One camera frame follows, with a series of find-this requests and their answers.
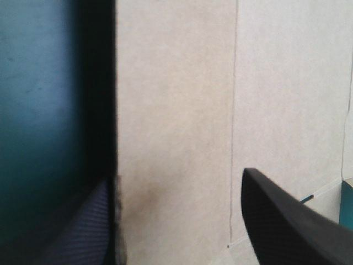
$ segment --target black plastic object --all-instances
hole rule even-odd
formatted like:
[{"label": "black plastic object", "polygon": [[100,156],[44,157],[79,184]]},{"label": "black plastic object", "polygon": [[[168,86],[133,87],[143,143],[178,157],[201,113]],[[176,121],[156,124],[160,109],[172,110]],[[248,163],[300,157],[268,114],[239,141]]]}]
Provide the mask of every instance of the black plastic object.
[{"label": "black plastic object", "polygon": [[291,197],[257,169],[243,173],[242,212],[261,265],[353,264],[353,232]]},{"label": "black plastic object", "polygon": [[115,1],[0,1],[0,264],[115,264]]}]

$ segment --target teal object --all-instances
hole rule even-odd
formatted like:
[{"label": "teal object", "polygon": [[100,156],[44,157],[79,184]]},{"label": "teal object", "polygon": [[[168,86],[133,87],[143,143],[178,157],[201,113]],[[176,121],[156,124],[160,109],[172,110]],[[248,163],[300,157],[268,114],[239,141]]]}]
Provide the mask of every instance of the teal object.
[{"label": "teal object", "polygon": [[114,175],[112,15],[111,0],[0,1],[0,248]]},{"label": "teal object", "polygon": [[353,230],[353,187],[342,182],[340,225]]}]

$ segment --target cardboard surface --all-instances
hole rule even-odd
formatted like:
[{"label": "cardboard surface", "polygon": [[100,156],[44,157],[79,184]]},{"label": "cardboard surface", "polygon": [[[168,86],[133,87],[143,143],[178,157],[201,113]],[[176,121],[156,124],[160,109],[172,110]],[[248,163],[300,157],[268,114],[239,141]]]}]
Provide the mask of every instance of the cardboard surface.
[{"label": "cardboard surface", "polygon": [[340,177],[353,3],[239,1],[233,241],[244,167],[301,199]]},{"label": "cardboard surface", "polygon": [[[119,174],[130,264],[251,264],[243,245],[226,249],[246,234],[244,167],[297,199],[340,178],[353,3],[237,5],[118,1]],[[310,202],[328,211],[326,203]]]},{"label": "cardboard surface", "polygon": [[234,1],[118,1],[119,174],[131,265],[229,242]]}]

